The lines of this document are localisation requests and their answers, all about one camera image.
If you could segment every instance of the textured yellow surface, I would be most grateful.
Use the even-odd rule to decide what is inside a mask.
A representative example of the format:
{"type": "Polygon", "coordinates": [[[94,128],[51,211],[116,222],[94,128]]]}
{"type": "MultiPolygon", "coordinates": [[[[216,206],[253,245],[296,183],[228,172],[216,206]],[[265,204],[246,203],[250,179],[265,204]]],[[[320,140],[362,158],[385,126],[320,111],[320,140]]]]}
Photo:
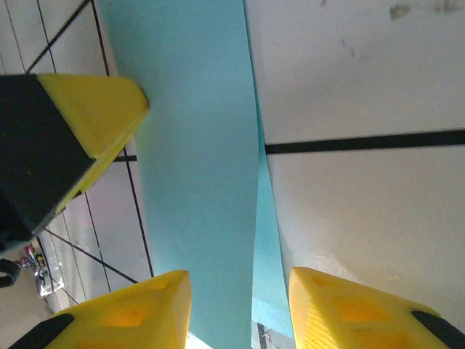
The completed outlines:
{"type": "Polygon", "coordinates": [[[412,315],[432,309],[309,268],[293,268],[289,303],[297,349],[446,348],[412,315]]]}
{"type": "Polygon", "coordinates": [[[172,271],[57,313],[75,320],[47,348],[184,348],[190,304],[187,271],[172,271]]]}
{"type": "Polygon", "coordinates": [[[89,158],[95,162],[57,208],[100,177],[128,143],[148,112],[141,89],[130,79],[107,76],[38,75],[53,103],[89,158]]]}

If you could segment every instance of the white wall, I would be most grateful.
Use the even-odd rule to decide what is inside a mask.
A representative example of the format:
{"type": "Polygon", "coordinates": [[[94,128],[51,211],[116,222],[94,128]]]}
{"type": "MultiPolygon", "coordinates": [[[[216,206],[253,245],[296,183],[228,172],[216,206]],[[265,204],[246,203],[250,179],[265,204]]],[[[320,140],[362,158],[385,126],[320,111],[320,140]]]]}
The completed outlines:
{"type": "MultiPolygon", "coordinates": [[[[15,259],[15,254],[8,256],[15,259]]],[[[37,297],[30,270],[23,270],[16,284],[0,289],[0,349],[7,349],[49,314],[37,297]]]]}
{"type": "MultiPolygon", "coordinates": [[[[247,1],[266,143],[465,128],[465,1],[392,20],[396,3],[247,1]]],[[[287,273],[424,302],[465,331],[465,147],[269,159],[287,273]]]]}

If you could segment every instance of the yellow plastic block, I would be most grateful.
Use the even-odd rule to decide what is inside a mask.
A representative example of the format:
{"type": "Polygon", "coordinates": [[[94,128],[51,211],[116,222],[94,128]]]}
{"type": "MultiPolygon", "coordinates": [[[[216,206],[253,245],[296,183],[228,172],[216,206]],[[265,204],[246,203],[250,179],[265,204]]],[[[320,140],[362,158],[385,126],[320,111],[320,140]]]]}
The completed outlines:
{"type": "Polygon", "coordinates": [[[47,349],[178,349],[189,327],[188,272],[176,270],[65,309],[75,320],[47,349]]]}
{"type": "Polygon", "coordinates": [[[446,348],[411,314],[432,309],[313,269],[292,269],[289,304],[297,349],[446,348]]]}
{"type": "Polygon", "coordinates": [[[142,90],[126,78],[43,74],[37,79],[89,158],[95,160],[58,206],[60,212],[111,164],[142,122],[149,103],[142,90]]]}

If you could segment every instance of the yellow robot part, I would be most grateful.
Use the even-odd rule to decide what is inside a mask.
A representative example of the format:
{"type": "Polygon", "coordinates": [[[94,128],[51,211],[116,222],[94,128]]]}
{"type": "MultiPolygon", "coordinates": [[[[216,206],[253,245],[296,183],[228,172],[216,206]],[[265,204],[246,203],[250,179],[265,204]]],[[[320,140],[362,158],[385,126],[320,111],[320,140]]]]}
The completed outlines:
{"type": "Polygon", "coordinates": [[[142,122],[149,103],[141,89],[126,78],[43,74],[37,79],[87,156],[95,160],[57,207],[58,213],[111,164],[142,122]]]}
{"type": "Polygon", "coordinates": [[[74,321],[47,349],[184,348],[190,306],[188,272],[172,271],[55,314],[74,321]]]}
{"type": "Polygon", "coordinates": [[[411,313],[434,310],[313,269],[292,269],[289,304],[297,349],[447,348],[411,313]]]}

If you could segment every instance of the black plastic part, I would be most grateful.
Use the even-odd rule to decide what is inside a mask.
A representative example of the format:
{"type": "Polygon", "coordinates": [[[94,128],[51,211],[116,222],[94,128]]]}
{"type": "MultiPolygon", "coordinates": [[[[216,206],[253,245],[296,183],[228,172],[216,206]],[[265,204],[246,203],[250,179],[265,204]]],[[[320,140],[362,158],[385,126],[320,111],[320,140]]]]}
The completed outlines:
{"type": "Polygon", "coordinates": [[[73,321],[74,316],[71,314],[62,314],[42,321],[9,349],[44,349],[73,321]]]}
{"type": "Polygon", "coordinates": [[[465,335],[439,316],[421,310],[412,315],[450,349],[465,349],[465,335]]]}
{"type": "Polygon", "coordinates": [[[0,277],[0,289],[10,287],[15,284],[20,275],[21,267],[11,260],[0,260],[0,273],[6,274],[0,277]]]}
{"type": "Polygon", "coordinates": [[[0,76],[0,254],[42,231],[92,163],[36,76],[0,76]]]}

